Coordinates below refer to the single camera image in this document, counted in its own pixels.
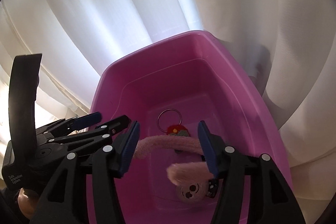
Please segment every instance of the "metal key ring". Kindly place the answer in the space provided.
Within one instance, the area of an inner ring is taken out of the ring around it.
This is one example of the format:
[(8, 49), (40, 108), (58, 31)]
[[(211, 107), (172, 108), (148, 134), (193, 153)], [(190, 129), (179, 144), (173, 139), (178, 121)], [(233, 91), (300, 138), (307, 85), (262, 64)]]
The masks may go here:
[(167, 133), (167, 131), (166, 131), (166, 130), (163, 130), (163, 129), (160, 127), (160, 125), (159, 125), (159, 120), (160, 120), (161, 115), (162, 115), (163, 113), (167, 112), (167, 111), (175, 111), (175, 112), (177, 112), (177, 113), (180, 115), (180, 123), (179, 123), (179, 124), (182, 123), (182, 115), (181, 115), (181, 113), (180, 113), (178, 110), (176, 110), (176, 109), (174, 109), (174, 108), (169, 108), (169, 109), (166, 109), (166, 110), (162, 111), (162, 112), (160, 113), (160, 115), (158, 116), (158, 118), (157, 118), (157, 127), (158, 127), (162, 132), (164, 132), (164, 133)]

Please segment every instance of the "crocheted keychain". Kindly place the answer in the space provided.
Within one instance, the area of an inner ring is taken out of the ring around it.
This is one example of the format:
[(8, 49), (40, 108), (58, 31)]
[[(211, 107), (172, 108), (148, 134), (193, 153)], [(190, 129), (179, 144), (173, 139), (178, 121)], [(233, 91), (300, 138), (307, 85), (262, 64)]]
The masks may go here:
[[(159, 119), (163, 113), (169, 110), (176, 111), (180, 115), (180, 123), (169, 126), (165, 131), (160, 127)], [(199, 140), (190, 137), (189, 131), (181, 123), (182, 116), (176, 109), (167, 109), (161, 112), (157, 119), (157, 126), (167, 135), (151, 136), (140, 140), (133, 157), (144, 159), (155, 148), (174, 149), (177, 153), (186, 151), (201, 155), (202, 161), (200, 162), (172, 164), (167, 168), (167, 176), (176, 185), (178, 198), (185, 203), (196, 203), (206, 196), (214, 198), (219, 182), (209, 172)]]

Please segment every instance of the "white fabric backdrop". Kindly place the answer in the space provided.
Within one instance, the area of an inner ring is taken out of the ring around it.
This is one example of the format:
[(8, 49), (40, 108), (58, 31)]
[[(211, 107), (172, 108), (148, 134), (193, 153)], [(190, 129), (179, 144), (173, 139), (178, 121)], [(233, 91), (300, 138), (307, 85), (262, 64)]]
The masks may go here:
[(2, 0), (0, 153), (16, 55), (43, 53), (36, 119), (45, 124), (89, 112), (115, 60), (193, 29), (211, 32), (256, 78), (313, 223), (336, 191), (335, 0)]

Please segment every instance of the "plush toy arm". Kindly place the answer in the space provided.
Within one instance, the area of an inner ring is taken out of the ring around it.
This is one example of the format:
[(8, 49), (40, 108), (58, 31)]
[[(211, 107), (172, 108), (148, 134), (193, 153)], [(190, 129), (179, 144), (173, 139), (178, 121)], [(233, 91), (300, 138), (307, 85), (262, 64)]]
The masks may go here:
[(133, 158), (144, 159), (155, 148), (176, 149), (203, 155), (198, 139), (184, 136), (152, 136), (140, 140)]
[(204, 161), (172, 164), (167, 168), (167, 176), (177, 186), (193, 182), (203, 182), (214, 178)]

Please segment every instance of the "plush toy face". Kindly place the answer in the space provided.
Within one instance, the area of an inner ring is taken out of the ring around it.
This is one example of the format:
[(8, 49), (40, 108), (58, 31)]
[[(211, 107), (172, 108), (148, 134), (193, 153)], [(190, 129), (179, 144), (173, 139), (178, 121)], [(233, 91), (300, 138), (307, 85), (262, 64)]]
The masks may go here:
[(187, 185), (177, 186), (176, 194), (178, 198), (185, 203), (200, 202), (208, 192), (209, 183), (195, 182)]

